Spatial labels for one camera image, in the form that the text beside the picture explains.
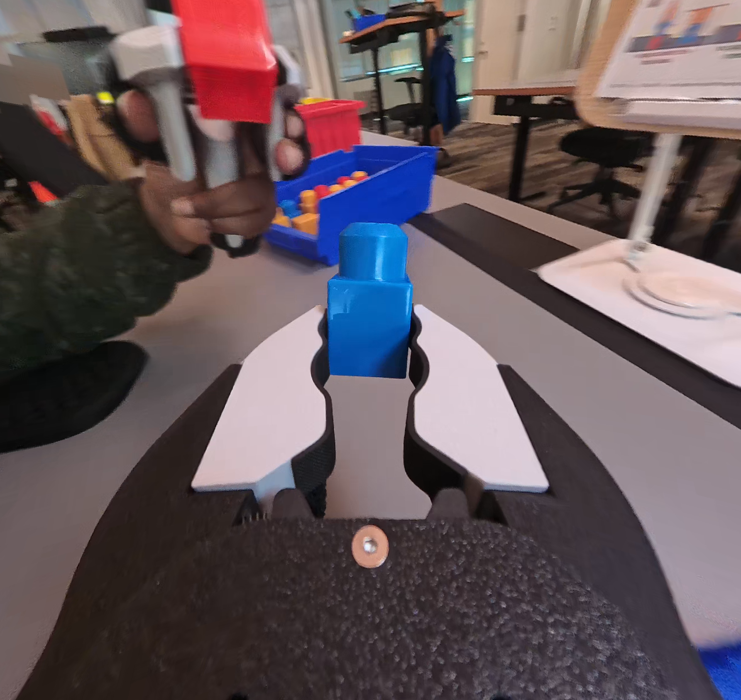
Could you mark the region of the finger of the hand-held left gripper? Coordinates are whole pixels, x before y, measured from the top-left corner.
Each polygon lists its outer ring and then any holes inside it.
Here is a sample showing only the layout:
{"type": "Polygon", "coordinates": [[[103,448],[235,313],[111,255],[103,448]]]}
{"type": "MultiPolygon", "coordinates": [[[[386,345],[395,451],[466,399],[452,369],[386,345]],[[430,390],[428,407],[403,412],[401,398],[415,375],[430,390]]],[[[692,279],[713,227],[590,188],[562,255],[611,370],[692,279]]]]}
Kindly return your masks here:
{"type": "Polygon", "coordinates": [[[181,82],[184,60],[175,26],[151,25],[120,34],[109,51],[118,77],[126,82],[181,82]]]}
{"type": "Polygon", "coordinates": [[[281,100],[301,100],[306,93],[304,76],[300,64],[283,46],[273,46],[277,61],[276,94],[281,100]]]}

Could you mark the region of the poster board stand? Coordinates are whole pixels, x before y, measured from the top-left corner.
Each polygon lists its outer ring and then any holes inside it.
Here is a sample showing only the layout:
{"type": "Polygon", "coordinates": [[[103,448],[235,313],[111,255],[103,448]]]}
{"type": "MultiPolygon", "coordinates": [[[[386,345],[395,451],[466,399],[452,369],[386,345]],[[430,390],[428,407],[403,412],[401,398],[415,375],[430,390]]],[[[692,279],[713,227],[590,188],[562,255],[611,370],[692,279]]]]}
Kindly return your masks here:
{"type": "Polygon", "coordinates": [[[739,274],[652,242],[683,137],[739,140],[740,0],[612,0],[577,83],[590,124],[653,134],[628,237],[552,261],[543,282],[734,388],[739,274]]]}

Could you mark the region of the blue mega block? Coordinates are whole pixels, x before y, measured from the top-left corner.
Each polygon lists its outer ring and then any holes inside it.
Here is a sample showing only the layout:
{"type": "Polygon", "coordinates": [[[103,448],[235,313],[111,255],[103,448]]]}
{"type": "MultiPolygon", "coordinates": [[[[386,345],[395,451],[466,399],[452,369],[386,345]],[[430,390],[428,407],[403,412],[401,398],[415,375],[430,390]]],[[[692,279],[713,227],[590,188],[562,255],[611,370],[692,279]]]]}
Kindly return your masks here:
{"type": "Polygon", "coordinates": [[[330,374],[404,379],[413,285],[408,236],[396,224],[353,223],[341,232],[338,272],[328,281],[330,374]]]}

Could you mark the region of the wood-edged desk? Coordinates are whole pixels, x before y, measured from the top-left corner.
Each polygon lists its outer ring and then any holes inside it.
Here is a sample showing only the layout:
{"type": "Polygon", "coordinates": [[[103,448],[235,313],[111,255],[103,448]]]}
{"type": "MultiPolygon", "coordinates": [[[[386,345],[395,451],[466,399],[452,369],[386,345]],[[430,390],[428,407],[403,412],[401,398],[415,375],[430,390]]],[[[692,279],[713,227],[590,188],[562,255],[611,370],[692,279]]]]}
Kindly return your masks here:
{"type": "Polygon", "coordinates": [[[492,114],[515,120],[515,140],[511,156],[508,200],[522,203],[524,168],[529,137],[535,121],[578,121],[574,104],[575,83],[510,84],[500,88],[478,88],[473,97],[493,99],[492,114]]]}

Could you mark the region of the pile of mega blocks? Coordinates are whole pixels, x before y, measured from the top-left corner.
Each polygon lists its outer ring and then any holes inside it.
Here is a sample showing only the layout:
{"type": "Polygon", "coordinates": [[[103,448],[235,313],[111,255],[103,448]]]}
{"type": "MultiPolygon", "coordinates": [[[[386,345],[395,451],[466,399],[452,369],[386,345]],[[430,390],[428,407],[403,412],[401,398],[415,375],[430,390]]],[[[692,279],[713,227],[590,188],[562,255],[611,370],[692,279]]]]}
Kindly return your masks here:
{"type": "Polygon", "coordinates": [[[281,199],[271,225],[317,236],[321,202],[329,196],[356,186],[368,177],[369,174],[365,170],[356,170],[348,176],[338,177],[332,183],[319,184],[300,191],[298,196],[281,199]]]}

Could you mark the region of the red plastic bin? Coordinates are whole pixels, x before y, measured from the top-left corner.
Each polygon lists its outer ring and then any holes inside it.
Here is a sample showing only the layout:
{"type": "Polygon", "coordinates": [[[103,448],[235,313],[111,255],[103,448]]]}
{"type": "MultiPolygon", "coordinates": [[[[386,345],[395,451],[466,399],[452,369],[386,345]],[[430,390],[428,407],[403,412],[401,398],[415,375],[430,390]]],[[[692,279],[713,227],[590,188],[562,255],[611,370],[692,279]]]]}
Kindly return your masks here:
{"type": "Polygon", "coordinates": [[[295,109],[305,125],[312,159],[362,143],[360,114],[365,103],[358,100],[317,100],[299,103],[295,109]]]}

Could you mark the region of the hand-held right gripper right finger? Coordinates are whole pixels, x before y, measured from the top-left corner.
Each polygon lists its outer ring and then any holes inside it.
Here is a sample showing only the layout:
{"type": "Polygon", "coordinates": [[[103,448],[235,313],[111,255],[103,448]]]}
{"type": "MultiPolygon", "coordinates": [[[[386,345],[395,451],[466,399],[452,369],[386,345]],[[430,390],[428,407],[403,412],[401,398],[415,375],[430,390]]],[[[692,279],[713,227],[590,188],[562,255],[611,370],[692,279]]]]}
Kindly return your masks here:
{"type": "Polygon", "coordinates": [[[404,468],[419,489],[548,490],[494,357],[423,305],[413,310],[409,378],[404,468]]]}

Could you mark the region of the blue jacket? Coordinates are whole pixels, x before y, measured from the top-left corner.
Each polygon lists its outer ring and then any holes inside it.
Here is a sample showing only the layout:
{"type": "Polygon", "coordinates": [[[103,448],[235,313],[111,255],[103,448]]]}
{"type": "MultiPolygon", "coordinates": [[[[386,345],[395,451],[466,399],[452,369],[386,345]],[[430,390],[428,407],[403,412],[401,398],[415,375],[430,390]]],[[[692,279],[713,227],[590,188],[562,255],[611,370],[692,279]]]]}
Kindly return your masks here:
{"type": "Polygon", "coordinates": [[[451,34],[440,35],[429,57],[433,123],[446,136],[461,123],[458,106],[456,59],[452,54],[451,34]]]}

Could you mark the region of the black office chair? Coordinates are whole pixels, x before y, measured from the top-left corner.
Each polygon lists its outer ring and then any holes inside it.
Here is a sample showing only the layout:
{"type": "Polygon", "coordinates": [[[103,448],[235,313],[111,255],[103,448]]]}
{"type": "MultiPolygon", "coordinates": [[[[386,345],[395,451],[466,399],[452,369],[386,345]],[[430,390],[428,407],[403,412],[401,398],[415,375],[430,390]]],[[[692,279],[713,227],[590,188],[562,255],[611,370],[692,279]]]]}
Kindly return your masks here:
{"type": "Polygon", "coordinates": [[[619,218],[615,197],[639,198],[638,188],[615,178],[621,168],[642,170],[638,161],[653,152],[653,134],[641,131],[625,131],[611,128],[586,127],[565,135],[560,142],[564,153],[575,157],[577,162],[597,166],[597,172],[587,183],[564,186],[560,198],[546,207],[553,214],[557,208],[572,202],[598,195],[599,205],[607,208],[615,221],[619,218]]]}

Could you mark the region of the wooden standing desk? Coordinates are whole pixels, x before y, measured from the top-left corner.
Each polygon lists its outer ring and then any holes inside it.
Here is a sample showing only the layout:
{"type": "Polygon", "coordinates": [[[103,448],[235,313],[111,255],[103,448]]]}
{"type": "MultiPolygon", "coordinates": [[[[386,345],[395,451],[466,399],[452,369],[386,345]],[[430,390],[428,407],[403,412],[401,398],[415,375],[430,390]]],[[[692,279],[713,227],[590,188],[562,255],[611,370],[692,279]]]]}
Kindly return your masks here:
{"type": "Polygon", "coordinates": [[[463,8],[458,10],[435,9],[432,13],[412,13],[405,16],[385,17],[384,20],[360,31],[347,31],[339,39],[341,45],[349,48],[350,54],[369,52],[372,57],[376,111],[379,119],[379,132],[387,134],[387,110],[381,84],[379,51],[408,34],[416,34],[421,62],[421,144],[431,144],[431,75],[429,71],[428,32],[445,27],[448,23],[465,16],[463,8]]]}

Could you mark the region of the red mega block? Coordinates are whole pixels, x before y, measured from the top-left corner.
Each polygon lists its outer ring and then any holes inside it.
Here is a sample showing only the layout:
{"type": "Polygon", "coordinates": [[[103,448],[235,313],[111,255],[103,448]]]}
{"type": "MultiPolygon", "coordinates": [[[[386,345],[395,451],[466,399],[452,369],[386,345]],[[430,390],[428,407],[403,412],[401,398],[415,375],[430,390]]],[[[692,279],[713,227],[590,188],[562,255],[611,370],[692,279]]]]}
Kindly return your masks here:
{"type": "Polygon", "coordinates": [[[268,125],[279,66],[264,0],[171,0],[201,115],[268,125]]]}

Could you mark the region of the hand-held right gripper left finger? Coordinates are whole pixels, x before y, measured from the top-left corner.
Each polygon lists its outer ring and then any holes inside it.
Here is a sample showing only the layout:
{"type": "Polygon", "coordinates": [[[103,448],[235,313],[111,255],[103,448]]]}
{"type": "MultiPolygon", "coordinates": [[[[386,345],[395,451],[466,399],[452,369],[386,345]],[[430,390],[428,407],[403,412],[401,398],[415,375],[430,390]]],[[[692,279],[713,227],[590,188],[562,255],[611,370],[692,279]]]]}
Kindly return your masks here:
{"type": "Polygon", "coordinates": [[[197,493],[251,491],[271,510],[297,489],[320,512],[336,463],[325,309],[309,311],[244,359],[193,476],[197,493]]]}

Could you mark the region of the person's left forearm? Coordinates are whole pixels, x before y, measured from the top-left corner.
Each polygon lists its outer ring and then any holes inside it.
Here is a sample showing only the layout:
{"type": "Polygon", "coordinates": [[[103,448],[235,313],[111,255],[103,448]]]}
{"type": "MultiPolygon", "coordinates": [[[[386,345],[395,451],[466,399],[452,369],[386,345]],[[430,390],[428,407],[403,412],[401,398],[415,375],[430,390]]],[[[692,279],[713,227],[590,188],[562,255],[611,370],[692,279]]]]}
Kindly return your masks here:
{"type": "Polygon", "coordinates": [[[212,255],[166,245],[126,182],[43,207],[22,230],[2,232],[2,381],[127,333],[212,255]]]}

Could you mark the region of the black mesh pad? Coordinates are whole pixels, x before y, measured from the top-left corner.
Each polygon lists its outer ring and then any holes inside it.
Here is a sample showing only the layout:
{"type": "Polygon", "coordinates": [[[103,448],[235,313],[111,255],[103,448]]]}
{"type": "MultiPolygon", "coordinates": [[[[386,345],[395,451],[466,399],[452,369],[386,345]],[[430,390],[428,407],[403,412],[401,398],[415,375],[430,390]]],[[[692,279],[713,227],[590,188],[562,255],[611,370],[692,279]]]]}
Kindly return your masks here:
{"type": "Polygon", "coordinates": [[[110,341],[1,385],[1,454],[51,445],[104,421],[149,360],[138,344],[110,341]]]}

